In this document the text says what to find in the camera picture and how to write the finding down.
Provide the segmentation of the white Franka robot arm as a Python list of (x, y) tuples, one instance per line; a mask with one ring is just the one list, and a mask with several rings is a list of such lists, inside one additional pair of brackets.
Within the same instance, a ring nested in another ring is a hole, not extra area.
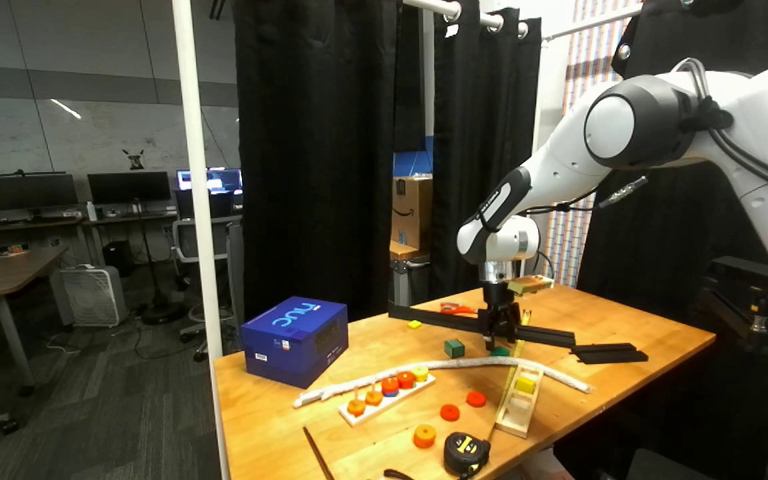
[(458, 226), (457, 251), (496, 276), (537, 254), (534, 207), (577, 200), (613, 171), (693, 163), (722, 171), (768, 254), (768, 70), (713, 71), (688, 56), (593, 87)]

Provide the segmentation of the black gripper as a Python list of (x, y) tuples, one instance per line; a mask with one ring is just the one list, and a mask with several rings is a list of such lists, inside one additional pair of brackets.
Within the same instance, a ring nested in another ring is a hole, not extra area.
[(480, 322), (485, 324), (485, 346), (498, 338), (514, 342), (521, 327), (521, 303), (508, 282), (484, 286), (485, 306), (480, 310)]

